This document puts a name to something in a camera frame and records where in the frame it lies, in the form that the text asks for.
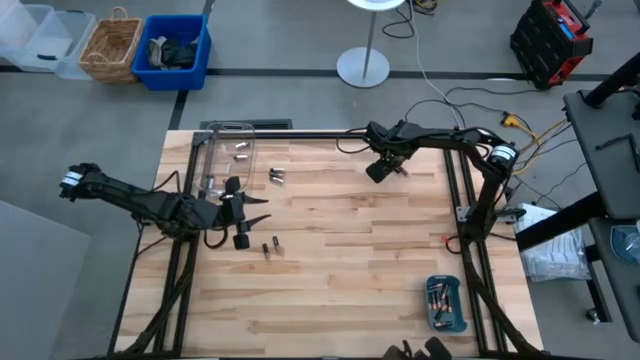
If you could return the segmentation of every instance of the blue tray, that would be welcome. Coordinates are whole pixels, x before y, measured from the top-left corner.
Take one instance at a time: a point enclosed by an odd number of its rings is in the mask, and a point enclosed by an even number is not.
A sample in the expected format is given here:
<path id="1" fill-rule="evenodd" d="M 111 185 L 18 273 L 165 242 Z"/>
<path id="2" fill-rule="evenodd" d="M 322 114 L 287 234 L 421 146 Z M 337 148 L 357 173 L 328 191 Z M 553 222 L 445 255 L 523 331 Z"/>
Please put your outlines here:
<path id="1" fill-rule="evenodd" d="M 435 285 L 438 283 L 444 283 L 449 285 L 449 296 L 451 297 L 451 306 L 453 306 L 453 312 L 445 312 L 442 314 L 442 317 L 439 321 L 451 321 L 453 326 L 448 328 L 436 329 L 433 324 L 436 322 L 435 316 L 438 310 L 431 309 L 429 305 L 429 291 L 427 290 L 430 285 Z M 427 321 L 429 322 L 429 326 L 435 331 L 439 332 L 448 332 L 448 333 L 459 333 L 463 332 L 467 329 L 467 323 L 464 321 L 462 317 L 462 306 L 460 303 L 460 292 L 458 288 L 460 287 L 460 280 L 455 276 L 450 275 L 434 275 L 427 279 L 427 283 L 425 284 L 425 299 L 427 304 Z"/>
<path id="2" fill-rule="evenodd" d="M 193 67 L 180 70 L 154 69 L 149 64 L 147 46 L 149 39 L 159 36 L 177 38 L 183 45 L 198 38 Z M 211 37 L 204 15 L 152 15 L 145 22 L 132 71 L 152 91 L 200 90 L 204 87 L 210 50 Z"/>

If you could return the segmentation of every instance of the plastic storage box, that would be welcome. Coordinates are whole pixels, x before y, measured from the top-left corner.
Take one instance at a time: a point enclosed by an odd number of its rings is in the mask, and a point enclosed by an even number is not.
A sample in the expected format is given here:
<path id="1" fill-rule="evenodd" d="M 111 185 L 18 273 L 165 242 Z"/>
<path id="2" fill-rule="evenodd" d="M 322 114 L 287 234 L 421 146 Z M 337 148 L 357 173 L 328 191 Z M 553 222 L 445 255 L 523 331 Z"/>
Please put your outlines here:
<path id="1" fill-rule="evenodd" d="M 27 43 L 51 14 L 51 6 L 22 5 L 19 2 L 0 14 L 0 56 L 17 65 Z"/>
<path id="2" fill-rule="evenodd" d="M 160 70 L 152 67 L 147 55 L 149 39 L 160 36 L 177 38 L 180 44 L 185 45 L 199 37 L 193 68 Z M 204 15 L 153 15 L 147 18 L 144 26 L 133 62 L 133 73 L 152 91 L 200 90 L 204 87 L 210 50 L 211 37 Z"/>
<path id="3" fill-rule="evenodd" d="M 64 57 L 72 42 L 73 39 L 58 14 L 52 12 L 38 26 L 16 65 L 24 71 L 53 72 L 58 66 L 58 60 Z"/>
<path id="4" fill-rule="evenodd" d="M 56 75 L 63 79 L 92 80 L 91 76 L 78 65 L 78 60 L 91 32 L 96 27 L 95 15 L 77 10 L 58 11 L 57 15 L 73 42 L 56 66 Z"/>

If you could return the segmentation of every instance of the desk leg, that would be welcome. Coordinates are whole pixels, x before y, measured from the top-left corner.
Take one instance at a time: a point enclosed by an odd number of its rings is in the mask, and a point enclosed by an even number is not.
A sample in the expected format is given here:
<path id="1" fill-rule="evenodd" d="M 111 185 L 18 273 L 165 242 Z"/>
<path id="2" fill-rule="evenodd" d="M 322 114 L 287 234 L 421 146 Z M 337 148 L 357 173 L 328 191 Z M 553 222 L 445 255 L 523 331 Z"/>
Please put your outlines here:
<path id="1" fill-rule="evenodd" d="M 560 210 L 555 215 L 517 233 L 518 249 L 520 252 L 525 251 L 573 230 L 591 218 L 603 217 L 606 214 L 600 193 L 594 192 Z"/>
<path id="2" fill-rule="evenodd" d="M 600 322 L 611 322 L 611 313 L 609 312 L 609 307 L 607 307 L 607 302 L 602 294 L 602 287 L 593 268 L 593 262 L 600 260 L 600 254 L 595 245 L 585 247 L 585 254 L 589 266 L 589 273 L 591 273 L 591 280 L 587 280 L 587 286 L 589 287 L 589 293 L 591 293 L 593 306 L 596 309 Z"/>

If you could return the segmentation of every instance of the wooden table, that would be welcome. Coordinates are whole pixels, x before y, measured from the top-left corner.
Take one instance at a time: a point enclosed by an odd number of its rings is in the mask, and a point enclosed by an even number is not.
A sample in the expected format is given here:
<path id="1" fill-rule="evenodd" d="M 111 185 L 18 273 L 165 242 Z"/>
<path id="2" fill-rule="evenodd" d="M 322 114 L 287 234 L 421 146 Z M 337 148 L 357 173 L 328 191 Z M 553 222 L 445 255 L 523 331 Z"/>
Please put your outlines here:
<path id="1" fill-rule="evenodd" d="M 184 179 L 192 137 L 168 132 L 157 183 L 176 169 Z M 341 145 L 362 147 L 353 140 Z M 248 250 L 234 250 L 231 241 L 218 250 L 199 247 L 183 356 L 379 357 L 403 339 L 417 350 L 436 335 L 455 356 L 477 355 L 462 261 L 442 243 L 456 233 L 442 151 L 419 150 L 405 163 L 410 176 L 375 184 L 364 171 L 376 155 L 340 153 L 334 140 L 256 140 L 255 150 L 247 193 L 269 203 L 245 210 L 249 218 L 273 217 L 252 230 Z M 284 186 L 268 180 L 270 167 L 287 170 Z M 472 177 L 479 190 L 482 177 L 475 170 Z M 165 189 L 175 191 L 175 182 Z M 510 226 L 493 231 L 513 236 Z M 272 249 L 274 234 L 280 254 Z M 213 242 L 220 235 L 208 236 Z M 157 229 L 146 230 L 140 246 L 159 237 Z M 262 243 L 272 249 L 270 261 Z M 492 237 L 487 246 L 500 305 L 541 348 L 516 243 Z M 116 350 L 130 345 L 158 309 L 170 249 L 165 241 L 137 260 Z M 426 322 L 424 286 L 435 274 L 463 283 L 464 333 L 437 333 Z M 483 317 L 492 344 L 486 308 Z"/>

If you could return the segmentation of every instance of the wicker basket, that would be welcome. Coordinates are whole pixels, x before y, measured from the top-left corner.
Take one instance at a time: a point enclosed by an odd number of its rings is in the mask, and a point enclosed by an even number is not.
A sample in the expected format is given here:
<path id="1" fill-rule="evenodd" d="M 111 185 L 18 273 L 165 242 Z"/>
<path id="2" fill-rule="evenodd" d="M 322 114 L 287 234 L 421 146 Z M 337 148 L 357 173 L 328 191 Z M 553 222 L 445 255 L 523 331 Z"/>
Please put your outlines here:
<path id="1" fill-rule="evenodd" d="M 124 13 L 124 18 L 116 19 L 116 12 Z M 129 19 L 124 8 L 113 8 L 111 19 L 102 19 L 93 30 L 78 63 L 94 80 L 131 84 L 138 81 L 131 72 L 131 63 L 136 56 L 143 21 Z"/>

